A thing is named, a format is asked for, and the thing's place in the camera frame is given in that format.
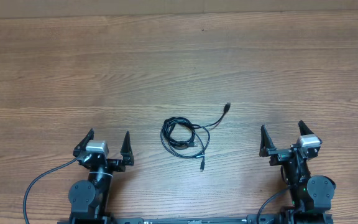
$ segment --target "beige wall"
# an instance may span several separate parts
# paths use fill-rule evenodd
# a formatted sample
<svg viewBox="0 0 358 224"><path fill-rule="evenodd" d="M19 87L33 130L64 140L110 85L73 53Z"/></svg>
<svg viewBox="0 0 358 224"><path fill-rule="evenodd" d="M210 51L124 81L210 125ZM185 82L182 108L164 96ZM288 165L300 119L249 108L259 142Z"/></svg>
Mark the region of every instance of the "beige wall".
<svg viewBox="0 0 358 224"><path fill-rule="evenodd" d="M358 9L356 0L0 0L0 18Z"/></svg>

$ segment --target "black cable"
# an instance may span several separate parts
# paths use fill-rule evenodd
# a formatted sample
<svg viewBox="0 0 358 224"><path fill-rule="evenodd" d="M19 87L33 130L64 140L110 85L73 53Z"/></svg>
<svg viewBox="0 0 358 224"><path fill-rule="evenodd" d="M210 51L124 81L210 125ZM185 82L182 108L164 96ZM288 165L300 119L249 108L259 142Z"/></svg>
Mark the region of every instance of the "black cable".
<svg viewBox="0 0 358 224"><path fill-rule="evenodd" d="M262 210L265 208L265 206L271 202L272 200L274 200L276 197L283 195L287 190L290 190L292 187L294 187L294 185L288 186L287 188L277 192L275 195L271 196L269 199L267 199L267 201L260 207L258 214L256 215L256 224L259 224L259 217L260 214L262 213Z"/></svg>
<svg viewBox="0 0 358 224"><path fill-rule="evenodd" d="M27 218L26 203L27 203L27 197L29 196L29 192L30 192L31 187L36 183L36 181L38 181L39 179L41 179L41 178L44 177L45 175L50 174L50 173L52 173L52 172L55 172L56 170L59 170L59 169L61 169L61 168L63 168L63 167L66 167L66 166L72 164L73 162L75 162L76 160L77 160L77 158L73 159L73 160L70 161L70 162L67 162L66 164L63 164L63 165L58 166L58 167L56 167L56 168L53 168L53 169L51 169L51 170L49 170L49 171L46 171L46 172L44 172L43 174L39 175L37 178L35 178L35 179L31 182L31 184L29 185L29 187L28 187L27 190L25 191L24 199L23 199L23 216L24 216L25 224L30 224L30 223L29 223L29 218Z"/></svg>
<svg viewBox="0 0 358 224"><path fill-rule="evenodd" d="M206 127L218 125L222 121L224 115L226 115L226 113L229 111L229 109L230 109L230 103L226 103L226 105L224 106L222 116L215 123L205 125L205 126L200 126L198 124L192 124L188 119L183 118L183 117L172 117L170 119L166 119L164 121L162 128L161 128L161 133L160 133L162 145L170 154L172 154L176 157L179 157L179 158L198 159L198 158L202 157L203 160L201 161L200 171L203 171L204 167L205 167L205 150L208 147L209 140L211 139L211 136L209 135L209 131L206 129ZM180 124L188 129L190 129L191 136L186 141L177 141L171 137L171 133L177 124ZM204 146L201 138L196 133L196 131L195 131L196 129L203 129L208 134L208 140L206 141L205 146ZM167 145L164 143L163 137L168 141L169 147L167 147ZM194 142L195 137L197 137L198 140L200 141L200 144L202 147L200 152L197 152L196 154L193 154L191 156L185 156L185 155L177 152L177 150L184 150L184 149L187 149L188 147L197 146L197 144Z"/></svg>

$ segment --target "wooden table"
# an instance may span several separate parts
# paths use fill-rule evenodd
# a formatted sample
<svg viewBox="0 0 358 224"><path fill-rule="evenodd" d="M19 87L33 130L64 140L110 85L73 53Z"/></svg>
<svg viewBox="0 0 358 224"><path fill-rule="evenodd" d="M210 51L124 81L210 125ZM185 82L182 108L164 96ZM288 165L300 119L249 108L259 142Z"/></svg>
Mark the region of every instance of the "wooden table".
<svg viewBox="0 0 358 224"><path fill-rule="evenodd" d="M165 119L212 123L228 101L204 172L162 147ZM112 158L131 132L135 166L114 176L109 199L116 217L256 213L284 188L258 155L260 126L284 148L300 119L324 141L309 168L337 183L336 223L358 223L358 11L0 20L0 223L24 223L31 180L71 160L90 128ZM87 176L73 164L37 182L31 224L67 219L68 189Z"/></svg>

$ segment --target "wooden tabletop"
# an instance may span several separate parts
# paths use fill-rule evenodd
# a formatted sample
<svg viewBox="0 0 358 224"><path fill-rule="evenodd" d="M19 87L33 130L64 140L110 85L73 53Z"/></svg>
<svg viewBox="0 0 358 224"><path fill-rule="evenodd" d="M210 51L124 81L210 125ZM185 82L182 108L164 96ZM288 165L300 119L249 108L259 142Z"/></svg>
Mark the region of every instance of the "wooden tabletop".
<svg viewBox="0 0 358 224"><path fill-rule="evenodd" d="M165 119L213 123L226 102L204 172L162 147ZM284 148L301 119L324 142L311 173L337 183L330 213L358 223L358 11L0 20L0 223L24 223L27 186L73 159L90 128L110 158L131 132L135 166L114 174L109 198L116 217L256 213L285 187L259 157L260 126ZM68 190L87 176L73 164L38 181L31 224L67 219Z"/></svg>

